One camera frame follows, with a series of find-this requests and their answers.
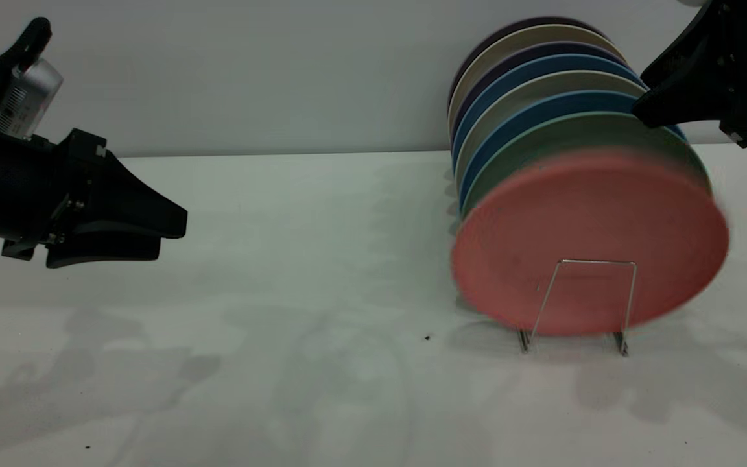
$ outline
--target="green plate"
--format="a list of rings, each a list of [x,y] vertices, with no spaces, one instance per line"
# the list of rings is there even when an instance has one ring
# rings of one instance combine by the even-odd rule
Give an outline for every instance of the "green plate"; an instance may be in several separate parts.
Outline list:
[[[632,146],[666,154],[684,163],[705,180],[711,190],[708,171],[690,145],[667,128],[649,129],[633,115],[619,112],[586,112],[552,119],[518,136],[483,166],[471,184],[461,219],[480,203],[495,186],[513,172],[547,156],[589,146]]]

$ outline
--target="pink plate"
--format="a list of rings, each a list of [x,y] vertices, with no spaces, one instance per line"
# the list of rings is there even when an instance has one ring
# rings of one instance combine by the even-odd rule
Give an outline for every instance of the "pink plate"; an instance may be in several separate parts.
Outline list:
[[[728,224],[703,182],[661,160],[594,148],[515,172],[460,228],[451,263],[466,301],[530,330],[561,259],[637,264],[631,326],[696,296],[726,258]],[[620,331],[631,277],[629,266],[562,266],[538,332]]]

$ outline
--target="wire stand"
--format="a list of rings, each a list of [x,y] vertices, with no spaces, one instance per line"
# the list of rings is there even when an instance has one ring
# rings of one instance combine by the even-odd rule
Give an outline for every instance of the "wire stand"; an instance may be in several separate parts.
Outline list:
[[[628,326],[630,325],[630,311],[632,309],[632,298],[634,297],[634,290],[635,290],[635,275],[638,273],[638,266],[635,265],[632,261],[589,261],[589,260],[583,260],[583,259],[561,259],[557,263],[555,263],[555,270],[552,273],[552,279],[549,280],[549,286],[546,287],[546,295],[543,296],[543,302],[540,304],[540,310],[538,311],[538,316],[534,320],[534,327],[532,328],[532,331],[525,331],[523,329],[518,330],[518,338],[521,340],[521,351],[523,353],[528,353],[531,348],[534,348],[537,344],[537,337],[538,337],[538,324],[540,323],[540,319],[543,316],[543,310],[546,308],[546,302],[549,301],[549,295],[552,293],[552,285],[555,284],[555,278],[558,277],[558,270],[561,269],[561,266],[564,264],[611,264],[615,266],[631,266],[632,271],[632,279],[630,280],[630,295],[628,296],[628,307],[624,311],[624,321],[622,321],[622,330],[618,332],[613,332],[613,337],[616,339],[616,346],[617,349],[619,349],[619,353],[623,355],[623,357],[628,357],[628,342],[626,341],[626,337],[624,336],[626,330],[628,330]]]

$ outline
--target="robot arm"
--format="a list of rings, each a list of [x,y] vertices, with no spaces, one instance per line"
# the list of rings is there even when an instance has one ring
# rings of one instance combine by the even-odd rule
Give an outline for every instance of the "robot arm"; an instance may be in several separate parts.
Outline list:
[[[747,0],[710,0],[641,80],[634,115],[657,127],[718,119],[747,148]]]
[[[154,260],[160,239],[186,233],[187,212],[138,180],[106,140],[72,130],[59,145],[33,135],[62,76],[40,55],[45,18],[30,22],[0,56],[0,238],[2,255],[48,268],[100,260]]]

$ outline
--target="plate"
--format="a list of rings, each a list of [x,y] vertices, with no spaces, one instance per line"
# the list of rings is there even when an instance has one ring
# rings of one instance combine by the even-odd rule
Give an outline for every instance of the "plate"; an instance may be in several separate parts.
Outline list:
[[[593,148],[507,178],[457,234],[451,266],[463,298],[531,330],[559,260],[607,260],[637,265],[631,326],[681,307],[720,271],[728,224],[700,184],[659,160]],[[539,334],[621,331],[631,278],[629,266],[563,266]]]
[[[477,174],[489,162],[489,159],[506,143],[512,141],[530,128],[564,115],[582,112],[621,112],[629,114],[635,97],[614,91],[576,91],[549,97],[508,118],[483,141],[475,151],[474,157],[466,163],[462,182],[457,186],[460,209],[466,201],[466,194],[471,188]],[[669,127],[674,132],[681,130]]]
[[[486,141],[492,131],[510,116],[527,108],[527,106],[531,106],[531,104],[572,91],[616,91],[635,98],[646,92],[643,86],[635,83],[634,80],[626,79],[625,76],[629,76],[629,71],[626,69],[622,71],[620,76],[601,71],[558,71],[530,80],[530,82],[517,86],[502,95],[480,115],[473,126],[463,126],[458,130],[459,136],[453,148],[451,148],[455,162],[456,185],[460,186],[462,175],[480,144]],[[481,102],[479,107],[485,106],[485,102]],[[462,135],[466,132],[468,132],[466,137],[463,137]]]
[[[498,150],[477,174],[463,203],[466,219],[492,189],[516,171],[545,157],[587,146],[620,145],[651,150],[694,174],[711,192],[705,165],[690,145],[670,129],[647,128],[633,115],[589,112],[553,119],[518,136]]]
[[[489,48],[490,45],[500,41],[500,39],[505,38],[506,36],[509,36],[513,32],[518,32],[521,29],[528,29],[529,27],[533,26],[542,26],[544,24],[566,24],[569,26],[583,27],[583,29],[592,30],[592,32],[595,32],[599,36],[602,36],[602,38],[607,38],[607,36],[605,36],[604,33],[601,32],[601,30],[594,29],[594,27],[590,26],[587,23],[583,23],[583,21],[578,21],[571,18],[538,17],[528,18],[523,21],[517,21],[517,23],[509,24],[509,26],[502,27],[501,29],[496,30],[494,33],[492,33],[492,35],[488,36],[488,38],[483,39],[483,42],[472,49],[471,53],[469,53],[469,56],[466,57],[465,61],[463,61],[462,64],[460,64],[460,69],[457,70],[456,74],[454,75],[454,80],[451,82],[451,87],[448,89],[448,103],[451,103],[451,95],[454,94],[454,88],[455,86],[457,86],[457,83],[460,82],[460,78],[462,78],[463,73],[466,72],[466,68],[468,68],[469,65],[471,65],[471,63],[474,62],[481,53],[483,53],[483,51]]]
[[[462,121],[463,115],[466,114],[466,110],[471,107],[471,104],[481,95],[486,88],[489,88],[496,80],[498,80],[504,74],[515,70],[518,66],[524,65],[531,61],[545,58],[548,56],[564,56],[564,55],[587,55],[597,56],[615,62],[621,66],[624,66],[626,70],[629,70],[628,66],[619,60],[619,57],[613,55],[610,51],[602,49],[601,47],[595,47],[595,45],[584,44],[583,42],[546,42],[546,44],[533,45],[518,53],[506,57],[506,60],[499,63],[497,66],[489,70],[483,77],[478,80],[474,88],[469,91],[463,103],[460,105],[460,109],[457,110],[457,115],[454,117],[453,126],[449,128],[449,136],[453,136],[456,132],[457,127]]]
[[[457,115],[457,110],[460,109],[466,94],[487,71],[492,70],[512,53],[543,42],[584,42],[590,45],[598,45],[598,47],[611,51],[622,62],[626,62],[624,56],[610,41],[595,32],[583,29],[583,27],[545,24],[513,32],[498,42],[489,45],[466,68],[463,76],[460,77],[460,82],[454,88],[454,93],[451,95],[451,102],[448,106],[448,127],[453,127],[453,119]]]
[[[480,93],[477,100],[469,107],[466,114],[463,116],[463,120],[460,122],[459,127],[455,131],[454,141],[451,148],[451,156],[454,162],[457,162],[457,156],[460,153],[460,148],[465,142],[468,132],[474,127],[477,119],[483,115],[490,106],[496,103],[504,94],[517,86],[520,86],[528,80],[542,77],[558,71],[568,70],[593,70],[593,71],[604,71],[620,77],[625,77],[635,82],[638,85],[644,86],[639,77],[630,69],[625,66],[620,66],[617,63],[610,62],[605,59],[601,59],[595,56],[586,56],[578,54],[570,55],[556,55],[543,57],[529,63],[521,65],[515,70],[507,71],[506,74],[498,78],[492,83],[486,91]]]

